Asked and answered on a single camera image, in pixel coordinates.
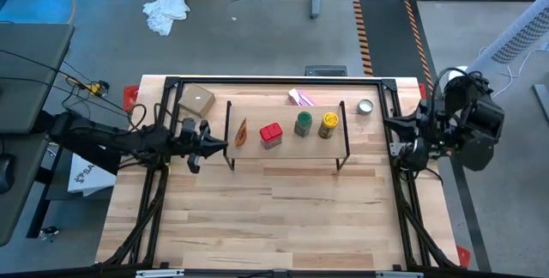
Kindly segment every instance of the wooden table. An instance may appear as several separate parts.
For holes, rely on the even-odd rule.
[[[164,80],[165,76],[144,76],[137,103],[153,110],[153,104],[160,101]],[[396,82],[402,113],[408,114],[419,101],[418,83],[415,78],[397,78]],[[221,139],[228,100],[250,106],[284,105],[288,104],[287,91],[293,87],[201,86],[215,94],[207,120],[212,135]],[[231,172],[218,153],[201,160],[201,172],[191,174],[185,160],[174,158],[156,265],[170,262],[173,268],[185,269],[386,270],[401,264],[405,268],[377,90],[369,86],[299,88],[318,105],[344,100],[348,106],[351,157],[345,167],[337,173],[333,160],[238,160]],[[374,104],[369,116],[356,112],[362,99]],[[141,115],[136,110],[134,119]],[[149,111],[144,123],[152,122]],[[97,261],[110,257],[135,225],[144,178],[145,169],[139,166],[118,174]],[[428,172],[419,175],[416,185],[426,230],[457,263],[442,185]],[[410,237],[419,260],[412,228]],[[141,257],[147,239],[145,233]]]

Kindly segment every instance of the orange striped tape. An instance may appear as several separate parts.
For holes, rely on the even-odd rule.
[[[425,74],[429,90],[432,92],[433,86],[431,72],[429,71],[429,64],[427,63],[427,58],[425,57],[425,51],[423,51],[423,44],[421,43],[421,37],[419,36],[418,24],[415,22],[415,16],[413,15],[412,4],[410,4],[408,0],[404,0],[404,4],[408,13],[410,25],[412,26],[413,37],[415,38],[415,45],[418,46],[419,59],[421,60],[423,73]]]
[[[365,76],[374,76],[374,71],[371,68],[370,47],[368,46],[368,38],[366,37],[366,28],[364,26],[364,18],[362,17],[362,8],[359,0],[353,0],[354,19],[357,23],[357,32],[359,34],[360,55],[362,57],[362,68]]]

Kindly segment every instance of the gray floor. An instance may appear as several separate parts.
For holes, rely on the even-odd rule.
[[[189,0],[187,21],[176,22],[169,37],[146,27],[142,5],[152,0],[78,0],[76,31],[67,61],[92,79],[111,83],[109,99],[121,103],[122,87],[143,74],[300,76],[307,64],[345,64],[360,76],[361,61],[349,1],[325,0],[321,17],[308,18],[306,0]],[[70,0],[9,0],[0,20],[65,22]],[[467,65],[490,44],[527,3],[420,3],[427,42],[437,70]],[[511,65],[514,73],[521,60]],[[495,101],[506,111],[504,135],[496,156],[483,171],[469,172],[468,182],[480,219],[492,268],[497,272],[548,276],[549,210],[543,144],[549,124],[531,85],[549,85],[549,53],[535,53],[521,78]],[[508,79],[490,76],[499,90]],[[60,112],[65,95],[52,92],[46,103]],[[79,110],[87,112],[83,106]],[[93,109],[108,124],[127,122]],[[459,245],[471,247],[461,204],[446,164],[444,192]],[[106,202],[54,203],[48,221],[63,229],[53,242],[24,239],[41,187],[33,187],[9,245],[0,248],[0,272],[55,269],[90,264],[106,214]]]

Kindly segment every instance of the black robotic arm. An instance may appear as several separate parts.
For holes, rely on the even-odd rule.
[[[192,118],[185,118],[178,136],[160,124],[142,126],[140,129],[120,130],[98,124],[71,112],[54,118],[48,136],[63,148],[83,159],[116,174],[120,156],[132,155],[145,167],[161,168],[166,157],[189,155],[187,164],[193,173],[200,171],[198,160],[226,148],[227,142],[210,135],[207,120],[200,123],[199,133]]]
[[[504,124],[504,111],[491,93],[488,80],[472,72],[448,82],[442,103],[422,100],[411,115],[386,119],[385,125],[400,137],[392,145],[394,163],[418,172],[426,169],[429,159],[454,155],[473,171],[484,169]]]

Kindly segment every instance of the small brown box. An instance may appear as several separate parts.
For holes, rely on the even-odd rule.
[[[215,96],[196,84],[186,84],[179,105],[185,110],[204,118],[215,102]]]

